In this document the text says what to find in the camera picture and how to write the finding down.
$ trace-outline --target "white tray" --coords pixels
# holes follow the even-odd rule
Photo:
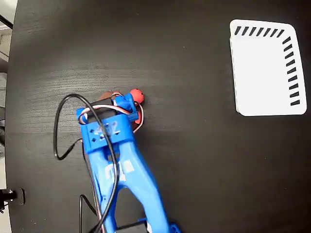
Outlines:
[[[237,112],[243,116],[304,114],[306,90],[293,26],[236,19],[230,32]]]

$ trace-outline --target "blue robotic arm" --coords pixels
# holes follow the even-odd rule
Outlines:
[[[142,204],[149,233],[180,233],[175,224],[169,224],[161,201],[156,181],[140,154],[131,122],[138,119],[138,113],[132,95],[117,96],[114,105],[127,110],[130,114],[117,112],[114,116],[101,121],[107,129],[115,153],[119,153],[118,164],[120,178],[118,189],[128,188]],[[84,108],[77,110],[77,117],[83,118],[81,132],[85,152],[89,156],[90,166],[95,183],[96,194],[101,207],[105,211],[114,183],[113,163],[109,161],[110,151],[97,122],[88,122],[82,114]],[[117,232],[115,208],[117,198],[104,221],[107,233]]]

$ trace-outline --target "black table surface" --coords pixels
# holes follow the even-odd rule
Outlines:
[[[57,161],[56,108],[68,93],[90,101],[140,88],[145,124],[136,134],[168,218],[184,233],[311,231],[311,118],[243,117],[235,111],[229,24],[292,24],[307,95],[311,90],[309,1],[21,0],[11,43],[6,99],[8,188],[13,233],[78,232],[79,195],[91,185],[80,147]],[[79,138],[66,104],[61,151]],[[119,195],[119,225],[143,216]],[[84,232],[96,223],[85,209]]]

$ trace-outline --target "black clamp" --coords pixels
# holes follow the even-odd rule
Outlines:
[[[0,189],[0,213],[3,214],[5,206],[8,204],[4,204],[4,202],[14,201],[18,202],[19,205],[23,205],[25,203],[25,191],[20,188],[16,191]]]

